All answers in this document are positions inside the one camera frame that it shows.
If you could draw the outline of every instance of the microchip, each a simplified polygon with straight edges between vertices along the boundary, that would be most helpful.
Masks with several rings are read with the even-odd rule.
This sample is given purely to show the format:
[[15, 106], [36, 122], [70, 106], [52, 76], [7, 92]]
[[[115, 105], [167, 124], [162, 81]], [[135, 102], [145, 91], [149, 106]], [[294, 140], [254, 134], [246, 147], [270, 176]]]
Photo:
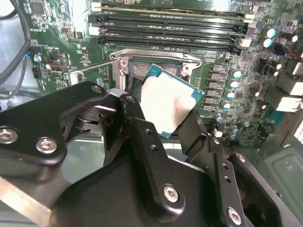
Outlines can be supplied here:
[[244, 61], [250, 61], [251, 60], [251, 54], [247, 54], [243, 60]]
[[265, 12], [266, 7], [265, 6], [259, 6], [259, 12]]
[[210, 74], [210, 79], [219, 80], [220, 78], [221, 78], [220, 74], [217, 74], [217, 73], [211, 73]]
[[257, 24], [257, 29], [261, 30], [263, 29], [265, 26], [265, 22], [264, 21], [259, 21]]
[[208, 84], [208, 87], [209, 87], [209, 88], [217, 88], [217, 87], [218, 87], [218, 83], [216, 83], [216, 82], [210, 82], [210, 83]]
[[33, 72], [33, 75], [34, 75], [35, 79], [38, 79], [38, 78], [42, 77], [42, 73], [41, 73], [40, 67], [32, 68], [32, 72]]
[[235, 98], [242, 98], [243, 97], [243, 93], [236, 93], [236, 97]]
[[76, 33], [73, 31], [68, 31], [66, 35], [69, 39], [74, 39], [76, 37]]
[[258, 41], [251, 41], [250, 47], [257, 47], [259, 45]]
[[222, 72], [223, 65], [220, 64], [213, 64], [212, 70], [216, 72]]
[[253, 36], [253, 35], [255, 34], [255, 31], [256, 31], [256, 29], [254, 29], [254, 28], [252, 28], [252, 27], [249, 27], [249, 28], [247, 29], [246, 35], [248, 35], [248, 36]]
[[207, 90], [206, 91], [206, 95], [207, 96], [215, 96], [216, 95], [216, 91], [214, 91], [214, 90]]
[[59, 58], [60, 58], [60, 52], [59, 52], [59, 51], [51, 51], [51, 52], [49, 53], [49, 59], [50, 59], [50, 60], [56, 61], [56, 60], [58, 60]]
[[205, 110], [205, 111], [211, 111], [212, 110], [212, 106], [211, 105], [204, 105], [203, 106], [203, 110]]
[[82, 32], [77, 32], [77, 38], [78, 38], [78, 39], [83, 39], [83, 34], [82, 34]]
[[45, 14], [43, 2], [34, 1], [30, 3], [30, 6], [33, 14], [39, 14], [39, 15]]
[[242, 6], [243, 12], [250, 12], [251, 7], [250, 6]]
[[205, 101], [204, 101], [204, 103], [206, 103], [206, 104], [212, 104], [213, 102], [214, 102], [213, 98], [205, 98]]

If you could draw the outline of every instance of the cable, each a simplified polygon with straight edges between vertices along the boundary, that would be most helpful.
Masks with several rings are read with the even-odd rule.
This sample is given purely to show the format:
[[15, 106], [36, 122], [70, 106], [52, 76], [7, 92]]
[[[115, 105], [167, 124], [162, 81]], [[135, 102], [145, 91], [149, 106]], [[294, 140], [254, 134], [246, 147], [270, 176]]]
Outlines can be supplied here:
[[16, 67], [19, 65], [19, 63], [22, 61], [23, 56], [28, 51], [28, 48], [30, 46], [30, 41], [31, 41], [29, 26], [28, 26], [28, 23], [26, 21], [24, 14], [22, 13], [19, 5], [15, 2], [15, 0], [10, 0], [10, 2], [14, 6], [17, 14], [19, 15], [20, 23], [21, 23], [22, 30], [24, 33], [25, 43], [23, 44], [22, 48], [20, 49], [18, 54], [15, 56], [13, 61], [0, 74], [0, 85], [4, 84], [4, 82], [11, 76], [13, 71], [16, 69]]
[[25, 76], [26, 69], [27, 69], [27, 60], [26, 60], [26, 58], [24, 58], [23, 59], [22, 70], [21, 70], [21, 75], [20, 75], [20, 78], [19, 78], [19, 82], [18, 82], [17, 86], [15, 87], [15, 90], [13, 90], [13, 92], [9, 96], [0, 97], [0, 100], [10, 99], [18, 93], [18, 91], [21, 88], [21, 85], [22, 85], [22, 82], [23, 82], [23, 79], [24, 79], [24, 76]]
[[0, 17], [0, 20], [8, 20], [17, 15], [17, 11], [14, 9], [10, 14]]

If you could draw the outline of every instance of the mounting hole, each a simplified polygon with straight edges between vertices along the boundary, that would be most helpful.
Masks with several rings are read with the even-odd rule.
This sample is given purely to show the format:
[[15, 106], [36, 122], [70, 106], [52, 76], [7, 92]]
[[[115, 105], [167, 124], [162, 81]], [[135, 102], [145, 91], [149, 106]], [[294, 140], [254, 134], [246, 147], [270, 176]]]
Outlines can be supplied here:
[[113, 123], [113, 119], [110, 118], [110, 117], [108, 117], [108, 118], [106, 118], [106, 119], [104, 120], [104, 125], [105, 125], [105, 126], [109, 126], [109, 125], [111, 125], [112, 123]]
[[231, 183], [231, 182], [232, 182], [227, 176], [225, 176], [224, 178], [225, 178], [225, 180], [226, 180], [228, 183]]
[[145, 133], [151, 135], [152, 131], [149, 129], [145, 129]]
[[228, 166], [226, 164], [222, 164], [222, 166], [225, 168], [225, 169], [228, 169]]
[[126, 96], [126, 99], [127, 99], [129, 102], [131, 102], [131, 103], [135, 103], [134, 98], [131, 97], [131, 96]]
[[156, 146], [156, 145], [151, 145], [151, 149], [153, 150], [153, 151], [158, 151], [158, 147]]

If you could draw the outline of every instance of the screw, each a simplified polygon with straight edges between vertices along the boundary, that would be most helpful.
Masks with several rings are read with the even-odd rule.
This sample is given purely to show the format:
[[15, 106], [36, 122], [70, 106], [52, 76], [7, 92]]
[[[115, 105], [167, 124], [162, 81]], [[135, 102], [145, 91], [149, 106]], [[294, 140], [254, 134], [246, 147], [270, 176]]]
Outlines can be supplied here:
[[91, 86], [91, 89], [94, 91], [94, 92], [97, 92], [97, 93], [102, 93], [102, 88], [96, 86], [96, 85], [93, 85]]
[[248, 128], [248, 127], [250, 126], [250, 122], [244, 122], [244, 123], [243, 123], [243, 126], [244, 126], [245, 128]]
[[41, 62], [41, 61], [42, 61], [41, 56], [38, 55], [38, 54], [35, 54], [35, 55], [34, 55], [34, 61], [35, 61], [35, 62]]
[[36, 143], [36, 149], [45, 154], [51, 154], [57, 149], [57, 144], [52, 139], [40, 139]]
[[127, 62], [126, 60], [121, 60], [121, 61], [120, 61], [120, 65], [121, 65], [122, 67], [126, 67], [126, 66], [128, 66], [128, 62]]
[[166, 199], [168, 199], [170, 202], [178, 201], [179, 198], [178, 192], [172, 186], [166, 185], [163, 189], [163, 192]]
[[240, 159], [241, 162], [245, 162], [245, 157], [242, 154], [237, 153], [236, 156]]
[[213, 140], [216, 144], [220, 144], [219, 140], [217, 140], [216, 138], [213, 137]]
[[0, 143], [10, 144], [18, 139], [18, 133], [12, 129], [0, 129]]
[[234, 208], [232, 208], [232, 207], [227, 208], [227, 214], [236, 225], [238, 225], [238, 226], [241, 225], [241, 223], [242, 223], [241, 217]]

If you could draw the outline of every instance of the black ram slot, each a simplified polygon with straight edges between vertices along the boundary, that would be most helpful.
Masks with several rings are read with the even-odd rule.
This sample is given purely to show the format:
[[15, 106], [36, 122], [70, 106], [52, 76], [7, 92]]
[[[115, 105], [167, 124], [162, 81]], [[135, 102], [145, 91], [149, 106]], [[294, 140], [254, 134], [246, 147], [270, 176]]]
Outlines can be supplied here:
[[[172, 7], [165, 6], [146, 6], [146, 5], [131, 5], [131, 4], [119, 4], [119, 3], [102, 3], [102, 6], [108, 7], [118, 7], [118, 8], [126, 8], [126, 9], [141, 9], [141, 10], [156, 10], [162, 12], [173, 12]], [[243, 13], [238, 12], [218, 12], [218, 11], [208, 11], [208, 10], [200, 10], [200, 9], [183, 9], [183, 8], [175, 8], [176, 12], [183, 12], [190, 14], [201, 14], [201, 15], [214, 15], [214, 16], [228, 16], [228, 17], [244, 17]]]
[[183, 35], [180, 32], [175, 31], [159, 31], [159, 30], [151, 30], [151, 29], [139, 29], [139, 28], [121, 28], [121, 27], [107, 27], [103, 26], [101, 29], [104, 30], [103, 35], [106, 35], [107, 33], [114, 33], [114, 32], [120, 32], [120, 33], [132, 33], [133, 34], [147, 34], [147, 35], [161, 35], [161, 36], [169, 36], [169, 37], [176, 37], [176, 38], [185, 38], [189, 40], [194, 39], [206, 39], [206, 40], [212, 40], [212, 41], [218, 41], [218, 42], [229, 42], [230, 45], [233, 45], [235, 38], [231, 37], [230, 35], [206, 35], [206, 34], [189, 34]]
[[197, 43], [178, 43], [178, 42], [169, 42], [169, 41], [161, 41], [161, 40], [145, 40], [145, 39], [127, 39], [120, 37], [100, 37], [97, 39], [90, 40], [94, 44], [130, 44], [134, 46], [142, 45], [157, 45], [157, 46], [166, 46], [172, 48], [187, 48], [187, 49], [200, 49], [200, 50], [210, 50], [210, 51], [222, 51], [222, 52], [230, 52], [231, 54], [240, 55], [241, 50], [236, 48], [235, 46], [217, 46], [217, 45], [209, 45], [209, 44], [197, 44]]
[[130, 17], [130, 16], [113, 16], [113, 15], [89, 15], [89, 23], [107, 23], [109, 21], [126, 21], [126, 22], [143, 22], [143, 23], [158, 23], [164, 25], [184, 25], [184, 26], [201, 26], [209, 28], [233, 29], [246, 27], [247, 23], [235, 20], [221, 19], [221, 23], [211, 21], [186, 21], [186, 20], [171, 20], [166, 18], [150, 18], [150, 17]]

